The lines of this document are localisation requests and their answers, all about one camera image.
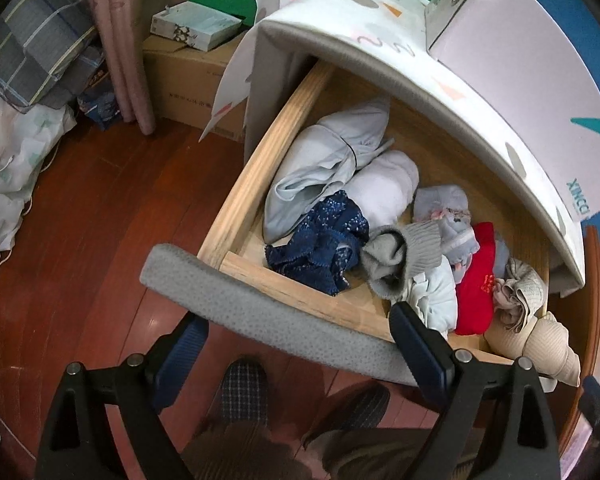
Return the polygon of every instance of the tissue box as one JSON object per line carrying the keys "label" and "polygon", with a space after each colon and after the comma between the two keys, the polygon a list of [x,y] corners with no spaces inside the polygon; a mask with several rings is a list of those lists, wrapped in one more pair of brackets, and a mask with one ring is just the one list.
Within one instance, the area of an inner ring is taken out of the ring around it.
{"label": "tissue box", "polygon": [[234,36],[242,20],[219,10],[183,2],[151,19],[151,33],[208,52]]}

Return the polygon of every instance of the white box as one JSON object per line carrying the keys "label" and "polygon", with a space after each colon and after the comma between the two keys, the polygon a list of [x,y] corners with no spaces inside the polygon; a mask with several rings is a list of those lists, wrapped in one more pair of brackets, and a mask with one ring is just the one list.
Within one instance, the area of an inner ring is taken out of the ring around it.
{"label": "white box", "polygon": [[242,20],[219,10],[183,2],[151,19],[151,33],[207,52],[237,34]]}
{"label": "white box", "polygon": [[600,211],[600,92],[536,0],[431,0],[427,49],[533,153],[574,221]]}

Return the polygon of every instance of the gray circle pattern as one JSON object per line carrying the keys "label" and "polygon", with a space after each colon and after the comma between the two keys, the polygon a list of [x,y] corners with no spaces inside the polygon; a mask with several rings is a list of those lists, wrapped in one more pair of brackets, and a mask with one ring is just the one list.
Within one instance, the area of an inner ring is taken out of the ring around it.
{"label": "gray circle pattern", "polygon": [[373,0],[351,0],[363,7],[368,7],[369,9],[377,9],[379,7],[378,4]]}
{"label": "gray circle pattern", "polygon": [[562,236],[566,236],[567,235],[567,226],[564,224],[564,220],[562,219],[560,210],[558,208],[555,208],[555,213],[558,215],[558,226],[560,227],[560,234]]}
{"label": "gray circle pattern", "polygon": [[516,150],[514,150],[513,146],[511,146],[508,142],[505,142],[504,145],[507,148],[507,153],[509,154],[509,160],[511,161],[514,171],[518,174],[518,176],[521,179],[523,179],[523,180],[526,179],[526,170],[525,170],[525,167],[522,165],[522,161],[520,160],[520,156],[518,155],[518,152]]}

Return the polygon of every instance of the open drawer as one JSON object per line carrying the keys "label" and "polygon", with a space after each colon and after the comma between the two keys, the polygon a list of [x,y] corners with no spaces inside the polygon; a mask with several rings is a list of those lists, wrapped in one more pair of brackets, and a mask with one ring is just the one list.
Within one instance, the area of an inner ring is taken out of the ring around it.
{"label": "open drawer", "polygon": [[[381,93],[366,80],[319,60],[273,121],[229,193],[200,248],[198,258],[262,293],[312,316],[392,342],[388,302],[350,276],[352,288],[335,297],[267,269],[262,209],[270,183],[302,128],[324,115]],[[516,195],[458,140],[403,102],[392,100],[387,137],[420,170],[420,185],[458,184],[469,199],[473,222],[493,222],[511,254],[548,280],[550,242]],[[411,208],[403,220],[410,221]],[[469,348],[488,362],[510,363],[491,354],[480,336],[449,335],[454,348]]]}

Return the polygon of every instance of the folded clothes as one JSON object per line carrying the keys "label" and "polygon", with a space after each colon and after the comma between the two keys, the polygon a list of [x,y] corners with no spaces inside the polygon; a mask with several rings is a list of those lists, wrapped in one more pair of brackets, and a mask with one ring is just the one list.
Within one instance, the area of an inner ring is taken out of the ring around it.
{"label": "folded clothes", "polygon": [[501,322],[520,332],[529,319],[544,305],[548,294],[546,283],[529,264],[509,258],[505,279],[496,279],[493,303]]}
{"label": "folded clothes", "polygon": [[413,221],[437,220],[442,238],[442,253],[460,283],[471,265],[472,254],[480,245],[471,227],[471,213],[466,194],[459,186],[433,186],[420,188],[413,202]]}
{"label": "folded clothes", "polygon": [[286,245],[265,247],[272,270],[325,294],[349,288],[344,272],[358,263],[369,227],[360,208],[340,190],[318,202]]}
{"label": "folded clothes", "polygon": [[268,244],[298,225],[321,199],[341,190],[356,170],[388,149],[380,146],[390,99],[378,97],[321,118],[289,147],[267,194],[262,234]]}
{"label": "folded clothes", "polygon": [[458,321],[456,284],[449,260],[442,254],[439,266],[416,274],[405,284],[400,300],[409,303],[424,326],[437,330],[446,338]]}
{"label": "folded clothes", "polygon": [[480,250],[474,254],[462,282],[456,285],[458,335],[483,334],[493,319],[493,262],[496,253],[493,224],[476,224],[474,232]]}
{"label": "folded clothes", "polygon": [[580,359],[569,346],[569,331],[551,312],[532,316],[520,332],[510,330],[496,316],[484,333],[491,350],[509,359],[525,356],[536,370],[569,386],[580,386]]}
{"label": "folded clothes", "polygon": [[403,152],[378,155],[344,186],[369,222],[369,230],[393,225],[413,200],[418,167]]}
{"label": "folded clothes", "polygon": [[437,222],[387,225],[370,232],[360,251],[371,289],[384,300],[399,301],[414,276],[442,261]]}

